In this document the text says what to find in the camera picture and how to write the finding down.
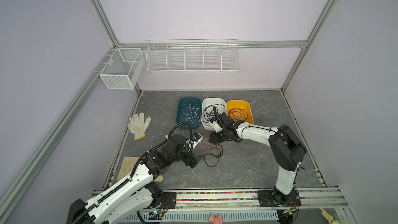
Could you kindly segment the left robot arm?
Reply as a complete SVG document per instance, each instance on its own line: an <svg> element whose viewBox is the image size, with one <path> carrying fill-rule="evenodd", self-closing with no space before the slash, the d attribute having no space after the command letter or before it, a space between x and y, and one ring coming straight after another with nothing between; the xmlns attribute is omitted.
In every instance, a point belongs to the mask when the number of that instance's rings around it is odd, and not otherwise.
<svg viewBox="0 0 398 224"><path fill-rule="evenodd" d="M199 159L193 154L203 137L193 132L191 124L189 136L176 134L174 126L165 140L145 151L135 163L132 171L123 179L99 195L83 201L76 200L68 211L68 224L117 224L123 219L148 207L162 204L163 191L154 182L170 166L179 161L194 168Z"/></svg>

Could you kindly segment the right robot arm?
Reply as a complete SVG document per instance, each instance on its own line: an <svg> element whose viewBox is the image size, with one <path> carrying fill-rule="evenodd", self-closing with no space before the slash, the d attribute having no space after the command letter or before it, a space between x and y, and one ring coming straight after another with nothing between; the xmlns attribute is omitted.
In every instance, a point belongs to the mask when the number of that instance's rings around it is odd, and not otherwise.
<svg viewBox="0 0 398 224"><path fill-rule="evenodd" d="M218 145L225 141L241 143L250 140L270 147L279 169L269 201L277 206L290 203L300 206L295 180L307 149L295 132L287 125L270 128L243 120L235 121L226 113L220 114L216 107L213 107L213 113L210 123L214 132L210 135L210 142Z"/></svg>

